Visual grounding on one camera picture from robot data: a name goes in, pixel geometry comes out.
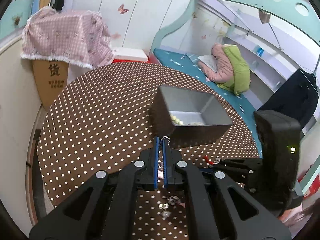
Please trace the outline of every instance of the chinese character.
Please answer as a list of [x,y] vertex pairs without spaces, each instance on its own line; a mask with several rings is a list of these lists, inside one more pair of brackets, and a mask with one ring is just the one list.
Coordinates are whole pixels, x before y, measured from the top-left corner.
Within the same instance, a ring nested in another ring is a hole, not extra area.
[[49,69],[50,69],[50,76],[54,76],[54,75],[57,75],[57,76],[60,76],[59,74],[59,66],[57,64],[50,64],[49,66]]

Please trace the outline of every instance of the teal bed frame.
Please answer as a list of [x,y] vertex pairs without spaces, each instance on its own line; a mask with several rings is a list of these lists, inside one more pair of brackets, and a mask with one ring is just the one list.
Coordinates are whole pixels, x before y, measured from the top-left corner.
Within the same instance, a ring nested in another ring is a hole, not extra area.
[[[160,29],[153,40],[149,57],[154,57],[154,49],[159,49],[161,41],[170,33],[180,29],[189,19],[196,9],[199,0],[190,0],[184,13],[173,23]],[[249,5],[257,9],[261,9],[270,14],[273,14],[284,21],[295,26],[315,43],[320,46],[320,21],[319,18],[310,4],[304,0],[227,0],[232,2]],[[300,182],[300,187],[303,193],[306,193],[316,176],[320,173],[320,156],[304,176]]]

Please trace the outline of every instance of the pile of clothes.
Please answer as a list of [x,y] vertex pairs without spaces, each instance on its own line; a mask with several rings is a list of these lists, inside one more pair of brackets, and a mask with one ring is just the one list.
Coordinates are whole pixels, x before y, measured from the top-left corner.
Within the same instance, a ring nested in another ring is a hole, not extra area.
[[235,95],[247,91],[250,85],[250,69],[236,45],[214,44],[209,56],[199,57],[198,65],[204,74],[218,87]]

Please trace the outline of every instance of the brown tablecloth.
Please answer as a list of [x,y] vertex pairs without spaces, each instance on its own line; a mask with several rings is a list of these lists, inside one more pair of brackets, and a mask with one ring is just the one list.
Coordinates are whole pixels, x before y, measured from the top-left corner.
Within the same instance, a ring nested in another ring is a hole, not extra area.
[[[220,158],[259,157],[250,130],[234,108],[197,79],[165,66],[121,62],[100,67],[68,85],[47,113],[38,144],[45,188],[58,205],[99,170],[118,171],[152,147],[148,115],[157,87],[166,84],[211,93],[234,125],[210,145],[180,149],[184,160],[205,167],[204,155]],[[132,239],[188,239],[185,209],[170,206],[168,218],[163,184],[158,191],[139,192]]]

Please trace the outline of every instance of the red cord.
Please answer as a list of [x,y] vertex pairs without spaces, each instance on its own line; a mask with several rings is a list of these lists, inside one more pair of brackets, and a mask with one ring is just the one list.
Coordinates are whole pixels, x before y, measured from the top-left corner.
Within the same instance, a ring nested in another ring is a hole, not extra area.
[[207,155],[204,156],[204,159],[205,159],[205,161],[206,161],[207,163],[209,163],[210,165],[214,165],[213,162],[209,161],[209,158],[208,158]]

